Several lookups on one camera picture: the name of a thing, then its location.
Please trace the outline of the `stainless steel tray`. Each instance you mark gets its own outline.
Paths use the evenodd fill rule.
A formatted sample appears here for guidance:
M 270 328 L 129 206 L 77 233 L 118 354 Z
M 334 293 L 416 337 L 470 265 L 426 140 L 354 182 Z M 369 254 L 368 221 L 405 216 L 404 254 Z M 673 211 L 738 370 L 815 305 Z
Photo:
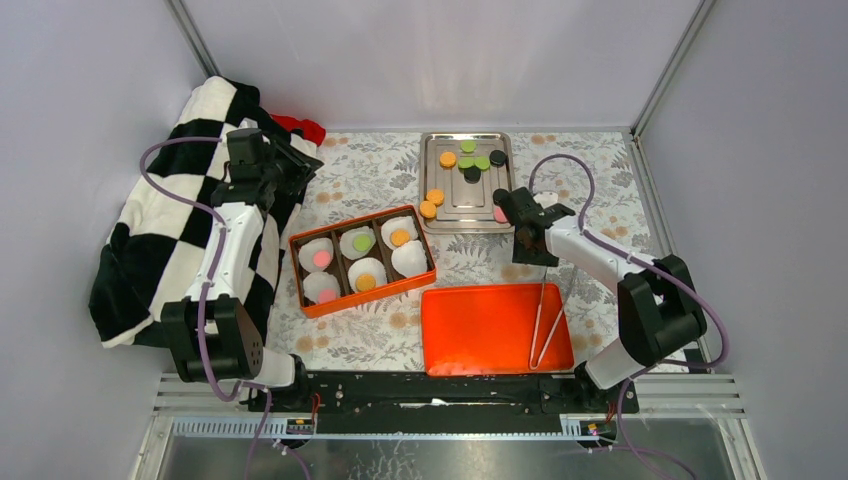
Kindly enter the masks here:
M 462 140 L 474 140 L 476 151 L 463 154 L 459 144 Z M 503 150 L 508 155 L 504 166 L 493 166 L 489 154 Z M 439 155 L 454 152 L 457 160 L 461 156 L 473 156 L 475 166 L 481 170 L 480 181 L 468 184 L 463 178 L 463 169 L 442 168 Z M 424 201 L 431 189 L 440 189 L 445 201 L 437 207 L 436 216 L 425 221 L 425 230 L 433 234 L 506 234 L 512 231 L 509 224 L 494 220 L 493 192 L 503 188 L 508 191 L 517 187 L 513 168 L 510 137 L 502 132 L 432 132 L 421 137 L 419 155 L 419 198 Z

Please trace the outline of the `orange cookie tin box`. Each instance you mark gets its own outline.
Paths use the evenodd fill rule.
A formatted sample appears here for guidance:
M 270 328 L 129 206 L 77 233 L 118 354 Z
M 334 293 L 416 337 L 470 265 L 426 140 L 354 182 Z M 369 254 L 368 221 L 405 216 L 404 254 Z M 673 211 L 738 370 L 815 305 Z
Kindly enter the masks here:
M 394 250 L 391 250 L 383 242 L 380 230 L 382 224 L 386 220 L 397 216 L 411 216 L 416 221 L 416 227 L 418 229 L 419 234 L 419 238 L 417 240 L 420 240 L 422 242 L 428 261 L 428 271 L 424 274 L 411 278 L 404 278 L 395 271 L 391 264 L 391 254 Z M 348 281 L 347 271 L 350 268 L 351 264 L 355 261 L 348 260 L 342 255 L 339 247 L 339 237 L 344 232 L 361 226 L 371 227 L 376 237 L 376 243 L 374 247 L 365 257 L 376 258 L 383 263 L 387 272 L 388 283 L 384 286 L 375 288 L 367 292 L 354 293 Z M 332 302 L 314 304 L 307 300 L 304 296 L 302 282 L 303 279 L 310 273 L 305 271 L 301 267 L 298 260 L 298 252 L 300 247 L 309 240 L 323 237 L 331 239 L 335 254 L 333 262 L 324 271 L 334 275 L 337 278 L 341 287 L 341 296 L 337 300 Z M 416 215 L 415 208 L 411 205 L 405 205 L 389 210 L 384 210 L 378 213 L 365 215 L 352 220 L 347 220 L 340 223 L 320 227 L 304 233 L 296 234 L 290 238 L 289 247 L 290 253 L 292 255 L 294 278 L 298 291 L 299 306 L 301 308 L 301 311 L 309 318 L 317 318 L 331 313 L 336 313 L 345 309 L 358 307 L 369 302 L 378 301 L 385 297 L 399 295 L 409 290 L 432 284 L 436 280 L 435 261 L 433 259 L 430 247 L 424 234 L 422 223 Z

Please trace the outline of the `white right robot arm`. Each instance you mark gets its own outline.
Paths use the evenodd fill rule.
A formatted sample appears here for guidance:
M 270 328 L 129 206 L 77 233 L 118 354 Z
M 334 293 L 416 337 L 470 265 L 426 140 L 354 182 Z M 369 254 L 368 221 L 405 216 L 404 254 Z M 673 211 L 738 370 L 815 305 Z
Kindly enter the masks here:
M 573 396 L 583 410 L 601 410 L 614 386 L 706 333 L 703 308 L 680 258 L 652 259 L 606 243 L 572 209 L 544 207 L 526 188 L 497 189 L 493 202 L 514 229 L 513 262 L 555 267 L 566 260 L 617 298 L 617 338 L 575 370 L 580 379 Z

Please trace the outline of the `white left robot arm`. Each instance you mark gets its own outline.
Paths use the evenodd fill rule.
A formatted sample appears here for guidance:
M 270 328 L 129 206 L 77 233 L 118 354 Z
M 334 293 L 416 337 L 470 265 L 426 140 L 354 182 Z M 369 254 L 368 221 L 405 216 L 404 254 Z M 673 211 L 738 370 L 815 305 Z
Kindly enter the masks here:
M 288 411 L 309 401 L 298 360 L 264 345 L 280 273 L 283 229 L 322 162 L 258 128 L 227 133 L 225 178 L 202 211 L 211 233 L 195 279 L 179 301 L 164 304 L 161 322 L 179 377 L 217 384 L 235 379 L 272 388 Z

